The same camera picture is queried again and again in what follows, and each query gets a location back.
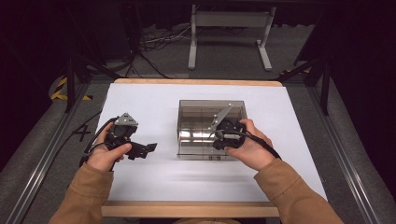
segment wooden edge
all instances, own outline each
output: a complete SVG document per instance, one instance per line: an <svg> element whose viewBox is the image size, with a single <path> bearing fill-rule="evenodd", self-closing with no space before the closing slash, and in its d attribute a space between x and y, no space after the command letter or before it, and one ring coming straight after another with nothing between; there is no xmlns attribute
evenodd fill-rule
<svg viewBox="0 0 396 224"><path fill-rule="evenodd" d="M278 81L218 80L218 79L155 79L155 78L119 78L114 83L125 84L186 84L186 85L235 85L282 87Z"/></svg>
<svg viewBox="0 0 396 224"><path fill-rule="evenodd" d="M104 217L279 217L272 203L107 202Z"/></svg>

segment person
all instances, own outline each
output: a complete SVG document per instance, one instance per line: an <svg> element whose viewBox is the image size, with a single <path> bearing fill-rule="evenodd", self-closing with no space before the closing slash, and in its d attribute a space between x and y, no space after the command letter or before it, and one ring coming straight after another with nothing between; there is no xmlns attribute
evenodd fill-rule
<svg viewBox="0 0 396 224"><path fill-rule="evenodd" d="M242 119L247 130L270 146L271 139L258 130L253 120ZM98 135L97 143L104 142L111 123ZM277 207L282 223L343 223L332 207L320 195L309 188L297 172L286 162L276 159L255 141L246 138L240 148L224 148L226 152L246 166L258 171L254 176L258 185ZM109 172L114 161L123 159L131 150L130 144L108 151L104 145L97 147L88 161L77 171L62 204L49 223L101 223L102 205L106 202L113 179ZM213 223L211 219L184 218L177 224ZM230 219L217 223L239 223Z"/></svg>

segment hand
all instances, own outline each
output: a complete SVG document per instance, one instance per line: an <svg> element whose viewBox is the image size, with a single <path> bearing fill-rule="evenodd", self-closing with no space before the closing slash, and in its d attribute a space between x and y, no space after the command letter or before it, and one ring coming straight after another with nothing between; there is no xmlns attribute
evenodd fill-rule
<svg viewBox="0 0 396 224"><path fill-rule="evenodd" d="M113 123L107 124L102 132L99 133L95 144L105 142L107 132L110 130L112 125ZM123 155L131 150L131 148L132 145L127 143L109 151L105 144L102 144L93 150L93 153L88 158L87 164L98 170L109 171L113 166L114 161L123 160Z"/></svg>
<svg viewBox="0 0 396 224"><path fill-rule="evenodd" d="M247 131L263 139L268 145L272 146L271 139L258 130L251 119L241 119L241 123L247 126ZM226 147L224 150L228 155L237 158L246 166L260 171L269 164L275 157L260 144L246 137L244 144L240 148Z"/></svg>

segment transparent box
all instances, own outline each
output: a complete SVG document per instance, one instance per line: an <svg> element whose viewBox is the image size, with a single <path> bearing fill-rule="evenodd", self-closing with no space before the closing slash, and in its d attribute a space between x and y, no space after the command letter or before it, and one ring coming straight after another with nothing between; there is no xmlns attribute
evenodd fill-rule
<svg viewBox="0 0 396 224"><path fill-rule="evenodd" d="M216 140L209 129L213 118L222 109L232 105L225 117L237 122L247 117L243 101L180 100L177 120L177 156L182 160L223 161L235 160L224 150L212 147Z"/></svg>

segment jacket sleeve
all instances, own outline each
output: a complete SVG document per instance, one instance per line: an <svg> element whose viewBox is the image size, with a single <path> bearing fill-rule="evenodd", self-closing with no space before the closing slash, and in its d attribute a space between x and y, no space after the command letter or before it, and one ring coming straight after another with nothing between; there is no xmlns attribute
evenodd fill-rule
<svg viewBox="0 0 396 224"><path fill-rule="evenodd" d="M102 223L102 205L107 201L112 182L113 172L100 171L84 163L49 223Z"/></svg>
<svg viewBox="0 0 396 224"><path fill-rule="evenodd" d="M282 223L343 223L326 200L309 188L284 161L272 161L254 178L277 207Z"/></svg>

